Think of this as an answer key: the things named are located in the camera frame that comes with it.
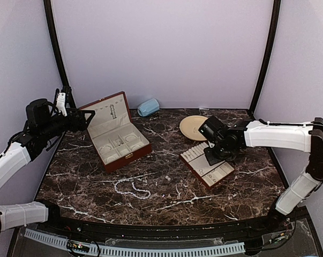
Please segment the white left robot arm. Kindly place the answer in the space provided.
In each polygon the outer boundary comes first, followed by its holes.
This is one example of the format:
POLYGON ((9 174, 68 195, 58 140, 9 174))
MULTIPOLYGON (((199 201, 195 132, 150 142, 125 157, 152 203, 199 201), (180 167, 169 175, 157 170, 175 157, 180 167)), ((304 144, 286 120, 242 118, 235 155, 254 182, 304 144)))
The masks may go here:
MULTIPOLYGON (((84 131, 95 116, 94 110, 67 108, 64 94, 55 103, 38 99, 26 107, 24 129, 13 135, 0 154, 0 189, 21 168, 35 160, 43 150, 52 146, 48 142, 66 131, 84 131)), ((59 206, 46 200, 15 205, 0 205, 0 233, 31 223, 44 223, 53 233, 62 233, 65 221, 60 218, 59 206)))

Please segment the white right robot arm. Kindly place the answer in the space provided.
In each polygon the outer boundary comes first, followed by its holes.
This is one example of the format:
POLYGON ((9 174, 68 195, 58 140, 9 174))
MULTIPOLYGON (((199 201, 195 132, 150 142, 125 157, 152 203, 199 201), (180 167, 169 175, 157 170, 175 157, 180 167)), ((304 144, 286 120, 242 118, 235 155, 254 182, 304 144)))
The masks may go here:
POLYGON ((323 183, 323 119, 312 122, 277 123, 239 120, 228 126, 215 116, 209 117, 198 131, 210 146, 205 155, 210 165, 225 161, 243 148, 270 147, 309 154, 307 166, 278 198, 274 210, 263 221, 268 232, 275 232, 284 217, 323 183))

